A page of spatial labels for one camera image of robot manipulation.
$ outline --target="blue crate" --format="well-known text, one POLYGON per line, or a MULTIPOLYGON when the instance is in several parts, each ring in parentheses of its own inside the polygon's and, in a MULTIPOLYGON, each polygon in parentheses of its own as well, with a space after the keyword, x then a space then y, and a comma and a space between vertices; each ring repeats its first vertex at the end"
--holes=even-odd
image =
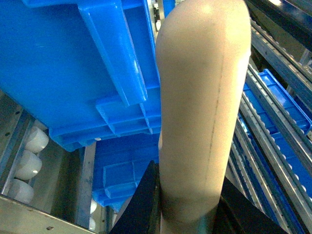
MULTIPOLYGON (((299 105, 274 78, 268 69, 264 69, 264 71, 259 73, 259 75, 285 110, 288 111, 290 116, 296 121, 297 125, 304 131, 305 134, 307 134, 312 129, 312 121, 310 118, 303 112, 299 105)), ((270 119, 269 115, 263 109, 260 102, 247 84, 244 85, 244 92, 249 101, 253 104, 253 107, 256 109, 258 115, 260 115, 266 128, 270 131, 270 134, 278 133, 278 128, 274 125, 273 121, 270 119)))
POLYGON ((275 133, 272 137, 280 147, 282 154, 286 156, 287 162, 292 166, 292 171, 298 175, 300 183, 307 189, 307 194, 312 197, 312 178, 309 173, 280 133, 275 133))
POLYGON ((0 89, 64 149, 160 132, 146 0, 4 0, 0 21, 0 89))
POLYGON ((176 5, 176 1, 175 0, 163 0, 162 3, 164 6, 164 15, 165 17, 167 17, 169 13, 174 9, 176 5))
POLYGON ((97 143, 93 198, 116 211, 132 196, 151 160, 158 163, 159 134, 138 134, 97 143))

